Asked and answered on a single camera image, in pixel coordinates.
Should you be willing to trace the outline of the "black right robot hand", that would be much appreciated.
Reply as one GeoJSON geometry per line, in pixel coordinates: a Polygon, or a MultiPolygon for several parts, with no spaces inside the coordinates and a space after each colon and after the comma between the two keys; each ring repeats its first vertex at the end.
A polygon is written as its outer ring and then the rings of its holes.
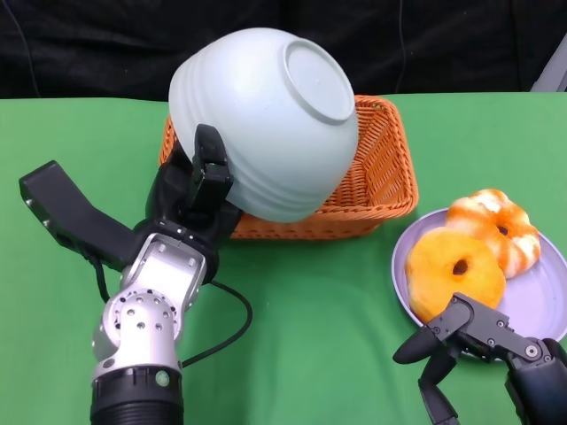
{"type": "Polygon", "coordinates": [[[566,422],[566,351],[554,339],[524,337],[509,327],[509,317],[455,293],[447,308],[420,327],[393,354],[398,364],[428,362],[418,379],[433,424],[457,424],[458,414],[438,384],[467,352],[508,366],[506,390],[523,424],[566,422]]]}

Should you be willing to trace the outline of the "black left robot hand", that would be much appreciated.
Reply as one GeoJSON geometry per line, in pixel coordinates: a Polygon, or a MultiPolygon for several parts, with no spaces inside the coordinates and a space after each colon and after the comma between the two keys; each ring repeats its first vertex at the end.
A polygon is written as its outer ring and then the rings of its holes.
{"type": "Polygon", "coordinates": [[[242,210],[228,200],[234,176],[218,130],[197,125],[191,146],[188,153],[174,142],[152,183],[146,217],[161,233],[203,254],[214,274],[219,249],[236,229],[242,210]]]}

